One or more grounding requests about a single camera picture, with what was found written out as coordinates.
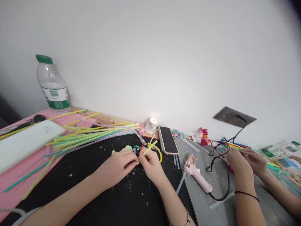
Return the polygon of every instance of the pink glue gun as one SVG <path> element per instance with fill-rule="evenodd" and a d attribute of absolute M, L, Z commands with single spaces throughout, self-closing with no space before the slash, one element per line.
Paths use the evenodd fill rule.
<path fill-rule="evenodd" d="M 212 192 L 212 186 L 208 184 L 208 182 L 202 177 L 199 169 L 196 168 L 195 158 L 192 154 L 188 156 L 183 169 L 188 176 L 192 175 L 196 179 L 206 193 Z"/>

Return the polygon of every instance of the power cord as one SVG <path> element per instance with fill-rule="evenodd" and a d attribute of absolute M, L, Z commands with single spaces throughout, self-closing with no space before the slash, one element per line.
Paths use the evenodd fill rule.
<path fill-rule="evenodd" d="M 221 155 L 219 155 L 219 156 L 214 157 L 214 158 L 212 159 L 211 165 L 210 165 L 209 167 L 206 168 L 206 171 L 211 173 L 211 172 L 212 172 L 212 167 L 213 167 L 214 161 L 215 161 L 216 159 L 220 159 L 220 160 L 222 160 L 223 163 L 225 164 L 225 167 L 226 167 L 227 172 L 228 172 L 228 176 L 227 176 L 228 190 L 227 190 L 226 194 L 225 194 L 222 198 L 217 199 L 217 198 L 215 198 L 215 197 L 212 195 L 211 192 L 208 193 L 208 194 L 210 195 L 210 197 L 213 198 L 213 199 L 216 200 L 216 201 L 223 201 L 223 200 L 225 200 L 225 199 L 227 198 L 228 194 L 229 194 L 229 191 L 230 191 L 230 173 L 229 173 L 228 165 L 227 165 L 227 163 L 226 163 L 221 157 L 224 156 L 225 154 L 227 154 L 227 153 L 230 151 L 230 146 L 229 146 L 227 143 L 228 143 L 229 141 L 231 141 L 231 140 L 233 140 L 233 143 L 234 143 L 235 138 L 238 136 L 238 134 L 239 134 L 239 133 L 247 126 L 247 124 L 248 124 L 248 122 L 247 122 L 243 117 L 241 117 L 240 115 L 236 116 L 236 118 L 239 118 L 239 119 L 241 119 L 242 121 L 244 121 L 244 122 L 246 123 L 245 126 L 244 126 L 244 127 L 243 127 L 243 128 L 242 128 L 235 136 L 234 136 L 234 137 L 232 137 L 231 139 L 227 140 L 226 138 L 224 138 L 224 139 L 225 139 L 225 142 L 219 143 L 218 145 L 216 145 L 216 146 L 213 148 L 213 150 L 210 151 L 210 153 L 209 153 L 210 156 L 213 156 L 213 155 L 214 155 L 214 151 L 215 151 L 215 150 L 217 149 L 217 147 L 220 146 L 220 145 L 223 145 L 224 147 L 227 148 L 227 150 L 225 151 L 225 153 L 223 153 L 223 154 L 221 154 Z"/>

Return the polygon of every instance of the electrical outlet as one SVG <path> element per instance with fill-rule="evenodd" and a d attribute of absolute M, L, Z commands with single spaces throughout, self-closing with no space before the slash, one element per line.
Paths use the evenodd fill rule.
<path fill-rule="evenodd" d="M 239 111 L 236 111 L 232 108 L 229 107 L 224 107 L 219 113 L 217 113 L 213 118 L 229 123 L 231 125 L 234 126 L 238 126 L 243 128 L 245 126 L 245 121 L 237 118 L 236 116 L 241 116 L 242 118 L 244 118 L 247 121 L 247 125 L 254 122 L 256 120 L 256 118 L 253 118 L 249 115 L 243 114 Z"/>

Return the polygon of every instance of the green bottle cap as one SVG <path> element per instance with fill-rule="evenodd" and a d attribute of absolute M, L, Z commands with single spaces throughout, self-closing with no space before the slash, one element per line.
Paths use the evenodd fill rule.
<path fill-rule="evenodd" d="M 35 56 L 40 63 L 53 64 L 51 57 L 37 54 Z"/>

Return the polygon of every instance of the plastic water bottle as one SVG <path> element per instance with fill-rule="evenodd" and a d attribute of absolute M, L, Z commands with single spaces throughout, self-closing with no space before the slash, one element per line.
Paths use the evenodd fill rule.
<path fill-rule="evenodd" d="M 39 62 L 37 69 L 38 82 L 51 110 L 57 114 L 71 111 L 66 83 L 50 57 L 36 55 Z"/>

